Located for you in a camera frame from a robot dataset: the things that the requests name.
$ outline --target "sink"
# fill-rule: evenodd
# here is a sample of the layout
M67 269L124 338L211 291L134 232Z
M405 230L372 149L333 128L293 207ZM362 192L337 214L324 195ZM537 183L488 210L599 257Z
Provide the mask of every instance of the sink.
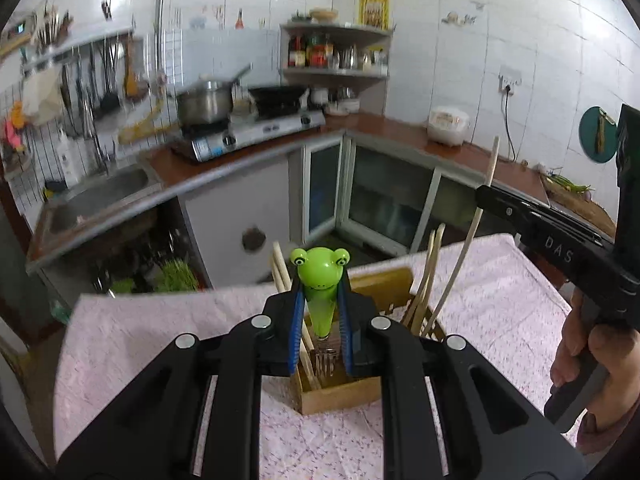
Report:
M89 178L49 201L44 237L62 234L161 189L153 169L142 163Z

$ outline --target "pink tablecloth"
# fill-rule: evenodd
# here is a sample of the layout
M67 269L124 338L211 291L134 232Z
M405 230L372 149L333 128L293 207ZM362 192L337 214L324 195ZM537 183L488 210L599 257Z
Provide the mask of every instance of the pink tablecloth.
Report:
M432 303L442 293L460 245L440 253ZM411 266L414 290L424 254L353 269ZM54 439L60 454L97 413L174 337L207 338L260 312L272 285L198 294L83 296L66 332L54 394ZM508 235L476 239L440 317L465 336L539 410L568 305ZM569 439L575 438L575 428ZM262 478L382 478L380 402L354 410L301 416L289 381L264 378L260 417Z

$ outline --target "blue gripper pad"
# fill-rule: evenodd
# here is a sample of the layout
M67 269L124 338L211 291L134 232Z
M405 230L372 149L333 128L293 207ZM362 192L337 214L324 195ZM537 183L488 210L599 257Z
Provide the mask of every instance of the blue gripper pad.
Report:
M305 315L305 295L302 287L296 293L296 303L293 308L293 319L289 330L289 373L293 374L300 359L300 338Z
M338 283L338 324L340 325L340 348L342 362L348 375L353 375L353 342L351 340L351 319L347 310L347 293L344 283Z

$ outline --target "poster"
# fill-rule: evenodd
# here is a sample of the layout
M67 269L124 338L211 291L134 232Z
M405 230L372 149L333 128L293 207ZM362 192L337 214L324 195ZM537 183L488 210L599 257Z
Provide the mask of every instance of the poster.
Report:
M360 0L358 20L361 25L388 29L389 0Z

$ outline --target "electrical outlet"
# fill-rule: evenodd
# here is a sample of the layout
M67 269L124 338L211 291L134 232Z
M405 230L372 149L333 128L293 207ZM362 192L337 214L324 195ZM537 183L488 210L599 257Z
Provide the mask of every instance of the electrical outlet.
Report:
M506 93L507 86L510 87L509 95L513 95L516 86L522 84L522 72L506 65L500 67L500 93Z

